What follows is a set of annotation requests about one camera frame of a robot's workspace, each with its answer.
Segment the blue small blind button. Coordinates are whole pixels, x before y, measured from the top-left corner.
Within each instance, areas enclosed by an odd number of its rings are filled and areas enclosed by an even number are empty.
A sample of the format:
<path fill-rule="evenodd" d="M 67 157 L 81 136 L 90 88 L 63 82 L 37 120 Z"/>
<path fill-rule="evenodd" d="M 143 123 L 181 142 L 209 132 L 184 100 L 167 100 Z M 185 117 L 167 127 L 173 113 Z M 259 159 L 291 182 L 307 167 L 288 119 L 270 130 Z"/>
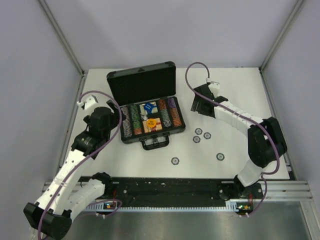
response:
<path fill-rule="evenodd" d="M 154 107 L 155 106 L 151 102 L 145 103 L 143 106 L 148 113 L 151 113 Z"/>

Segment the black poker set case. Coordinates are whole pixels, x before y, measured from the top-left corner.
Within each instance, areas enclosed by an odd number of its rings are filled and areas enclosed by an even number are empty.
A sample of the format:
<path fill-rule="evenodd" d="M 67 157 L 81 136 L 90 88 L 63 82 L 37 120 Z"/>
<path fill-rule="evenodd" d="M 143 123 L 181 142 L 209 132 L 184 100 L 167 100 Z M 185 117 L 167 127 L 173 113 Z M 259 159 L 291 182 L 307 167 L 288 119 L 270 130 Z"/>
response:
<path fill-rule="evenodd" d="M 122 113 L 122 123 L 120 128 L 121 141 L 124 144 L 140 142 L 146 151 L 163 148 L 169 145 L 169 137 L 173 134 L 182 133 L 186 129 L 186 124 L 176 97 L 176 65 L 172 61 L 145 65 L 135 68 L 111 71 L 106 76 L 114 100 L 120 106 L 127 107 L 129 112 L 131 137 L 124 137 Z M 174 126 L 171 109 L 168 105 L 168 98 L 174 98 L 176 108 L 181 120 L 181 126 Z M 163 125 L 163 118 L 159 109 L 158 101 L 164 99 L 171 120 L 171 127 Z M 140 104 L 156 102 L 158 113 L 141 115 Z M 136 105 L 139 114 L 142 134 L 135 135 L 130 106 Z M 162 130 L 150 133 L 144 132 L 143 121 L 151 118 L 160 118 Z"/>

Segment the orange big blind button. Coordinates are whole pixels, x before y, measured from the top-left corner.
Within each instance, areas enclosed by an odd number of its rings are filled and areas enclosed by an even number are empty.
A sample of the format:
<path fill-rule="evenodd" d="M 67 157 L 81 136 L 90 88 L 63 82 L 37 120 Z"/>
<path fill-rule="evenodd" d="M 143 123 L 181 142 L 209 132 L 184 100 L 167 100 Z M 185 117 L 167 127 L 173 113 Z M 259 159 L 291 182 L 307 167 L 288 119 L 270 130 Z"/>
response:
<path fill-rule="evenodd" d="M 156 121 L 155 118 L 149 118 L 149 119 L 146 120 L 146 125 L 149 128 L 154 128 L 157 125 L 157 121 Z"/>

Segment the red playing card deck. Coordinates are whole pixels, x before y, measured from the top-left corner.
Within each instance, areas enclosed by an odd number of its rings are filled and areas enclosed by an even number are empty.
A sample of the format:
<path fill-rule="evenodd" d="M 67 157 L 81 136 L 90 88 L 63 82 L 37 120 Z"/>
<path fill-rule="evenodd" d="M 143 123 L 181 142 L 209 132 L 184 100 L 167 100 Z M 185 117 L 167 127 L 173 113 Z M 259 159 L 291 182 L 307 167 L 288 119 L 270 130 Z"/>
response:
<path fill-rule="evenodd" d="M 145 133 L 157 132 L 163 129 L 160 118 L 148 118 L 142 124 Z"/>

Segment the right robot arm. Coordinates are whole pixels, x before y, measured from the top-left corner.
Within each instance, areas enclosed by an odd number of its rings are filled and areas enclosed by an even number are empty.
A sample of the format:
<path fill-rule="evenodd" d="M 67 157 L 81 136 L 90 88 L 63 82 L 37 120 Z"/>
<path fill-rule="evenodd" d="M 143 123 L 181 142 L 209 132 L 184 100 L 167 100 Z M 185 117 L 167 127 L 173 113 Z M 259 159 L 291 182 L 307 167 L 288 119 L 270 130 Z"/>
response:
<path fill-rule="evenodd" d="M 191 111 L 221 120 L 247 137 L 249 160 L 235 176 L 233 192 L 245 198 L 262 175 L 274 175 L 280 169 L 280 157 L 288 150 L 278 120 L 261 118 L 233 105 L 227 98 L 214 95 L 214 82 L 192 91 L 195 94 Z"/>

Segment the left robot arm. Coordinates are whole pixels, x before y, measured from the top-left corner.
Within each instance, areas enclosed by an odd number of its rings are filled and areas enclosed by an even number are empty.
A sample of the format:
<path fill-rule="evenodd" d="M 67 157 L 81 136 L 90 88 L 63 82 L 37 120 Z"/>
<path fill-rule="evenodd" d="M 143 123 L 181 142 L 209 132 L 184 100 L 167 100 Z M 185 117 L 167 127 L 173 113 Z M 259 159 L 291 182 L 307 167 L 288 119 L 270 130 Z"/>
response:
<path fill-rule="evenodd" d="M 95 106 L 91 95 L 80 105 L 91 114 L 84 117 L 86 128 L 78 134 L 70 151 L 46 191 L 34 202 L 28 202 L 23 213 L 33 229 L 46 238 L 61 240 L 73 220 L 98 197 L 109 198 L 114 191 L 110 176 L 94 174 L 87 185 L 73 192 L 83 171 L 94 162 L 99 152 L 114 138 L 113 129 L 120 129 L 121 112 L 111 100 L 106 106 Z"/>

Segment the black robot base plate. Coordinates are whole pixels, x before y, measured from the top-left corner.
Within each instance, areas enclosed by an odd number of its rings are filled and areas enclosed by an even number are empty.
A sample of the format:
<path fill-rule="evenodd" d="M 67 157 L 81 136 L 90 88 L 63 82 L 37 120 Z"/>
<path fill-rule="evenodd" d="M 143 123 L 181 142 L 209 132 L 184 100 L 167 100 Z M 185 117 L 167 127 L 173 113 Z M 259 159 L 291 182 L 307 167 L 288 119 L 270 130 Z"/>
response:
<path fill-rule="evenodd" d="M 98 199 L 118 199 L 124 207 L 222 207 L 231 199 L 262 197 L 259 183 L 244 188 L 228 179 L 112 177 Z"/>

